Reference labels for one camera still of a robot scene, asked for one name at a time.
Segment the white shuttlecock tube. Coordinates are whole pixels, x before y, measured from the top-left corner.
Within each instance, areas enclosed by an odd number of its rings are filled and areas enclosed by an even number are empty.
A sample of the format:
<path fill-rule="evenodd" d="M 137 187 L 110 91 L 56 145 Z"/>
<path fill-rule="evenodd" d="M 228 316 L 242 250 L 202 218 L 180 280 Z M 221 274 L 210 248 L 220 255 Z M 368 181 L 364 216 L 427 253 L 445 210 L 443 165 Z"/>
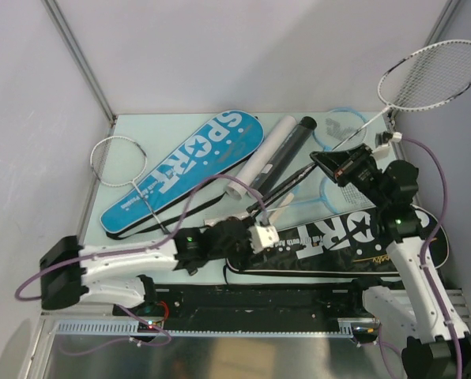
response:
<path fill-rule="evenodd" d="M 227 184 L 225 193 L 229 197 L 240 201 L 243 196 L 247 194 L 247 187 L 251 188 L 251 183 L 279 146 L 284 142 L 285 138 L 291 133 L 296 124 L 296 119 L 291 115 L 285 115 L 281 118 L 236 175 L 236 178 L 242 182 L 243 185 L 238 182 L 229 182 Z"/>

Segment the black shuttlecock tube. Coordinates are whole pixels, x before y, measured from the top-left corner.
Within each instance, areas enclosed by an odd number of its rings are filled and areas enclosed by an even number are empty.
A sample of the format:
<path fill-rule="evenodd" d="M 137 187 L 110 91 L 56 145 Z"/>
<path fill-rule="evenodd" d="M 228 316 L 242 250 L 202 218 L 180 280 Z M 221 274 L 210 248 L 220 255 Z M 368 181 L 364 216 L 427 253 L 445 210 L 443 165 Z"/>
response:
<path fill-rule="evenodd" d="M 312 117 L 304 116 L 262 168 L 251 183 L 251 188 L 262 196 L 266 195 L 277 183 L 316 127 L 317 122 Z"/>

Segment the black racket cover bag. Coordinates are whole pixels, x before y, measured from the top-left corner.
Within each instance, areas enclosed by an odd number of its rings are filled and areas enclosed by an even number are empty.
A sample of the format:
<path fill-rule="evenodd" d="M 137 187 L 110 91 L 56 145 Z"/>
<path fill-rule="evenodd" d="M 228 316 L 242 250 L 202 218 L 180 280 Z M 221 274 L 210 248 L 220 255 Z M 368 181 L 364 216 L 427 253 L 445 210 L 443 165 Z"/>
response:
<path fill-rule="evenodd" d="M 377 231 L 375 215 L 375 208 L 366 208 L 281 229 L 274 246 L 230 257 L 226 265 L 234 273 L 261 276 L 396 276 L 386 255 L 390 239 Z"/>

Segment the white racket black grip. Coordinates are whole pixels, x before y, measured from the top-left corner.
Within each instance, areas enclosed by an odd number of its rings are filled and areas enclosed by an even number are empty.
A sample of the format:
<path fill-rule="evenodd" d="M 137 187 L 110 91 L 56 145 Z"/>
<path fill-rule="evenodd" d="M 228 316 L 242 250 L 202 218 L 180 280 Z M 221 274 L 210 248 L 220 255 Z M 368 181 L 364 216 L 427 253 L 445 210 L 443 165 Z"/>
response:
<path fill-rule="evenodd" d="M 121 135 L 107 137 L 93 147 L 89 162 L 100 184 L 130 189 L 100 216 L 101 226 L 109 238 L 130 237 L 148 220 L 154 220 L 163 234 L 171 234 L 169 227 L 174 221 L 161 220 L 158 207 L 152 204 L 161 196 L 160 190 L 167 184 L 168 177 L 156 179 L 145 174 L 148 156 L 139 143 Z"/>

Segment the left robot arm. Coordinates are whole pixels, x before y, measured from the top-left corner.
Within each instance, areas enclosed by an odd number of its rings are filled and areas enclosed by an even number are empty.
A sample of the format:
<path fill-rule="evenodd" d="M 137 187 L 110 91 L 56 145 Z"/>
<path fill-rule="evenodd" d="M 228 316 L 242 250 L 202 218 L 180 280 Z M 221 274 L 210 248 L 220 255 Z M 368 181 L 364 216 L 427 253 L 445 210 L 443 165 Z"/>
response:
<path fill-rule="evenodd" d="M 192 276 L 210 261 L 246 257 L 262 248 L 263 231 L 247 217 L 182 228 L 162 242 L 82 246 L 75 236 L 63 237 L 40 259 L 40 303 L 43 310 L 114 303 L 148 315 L 158 304 L 150 272 Z"/>

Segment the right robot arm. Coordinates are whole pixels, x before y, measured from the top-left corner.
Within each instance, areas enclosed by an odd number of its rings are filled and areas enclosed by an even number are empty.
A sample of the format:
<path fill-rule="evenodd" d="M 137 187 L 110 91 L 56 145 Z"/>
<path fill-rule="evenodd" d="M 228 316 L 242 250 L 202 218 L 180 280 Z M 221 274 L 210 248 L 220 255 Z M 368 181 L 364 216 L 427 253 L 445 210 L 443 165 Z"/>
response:
<path fill-rule="evenodd" d="M 378 231 L 390 239 L 386 254 L 413 308 L 408 311 L 387 288 L 374 286 L 351 293 L 349 310 L 359 317 L 371 313 L 405 338 L 401 361 L 409 378 L 471 378 L 471 331 L 439 278 L 412 205 L 418 169 L 397 159 L 381 170 L 365 144 L 310 157 L 333 183 L 354 185 L 375 205 Z"/>

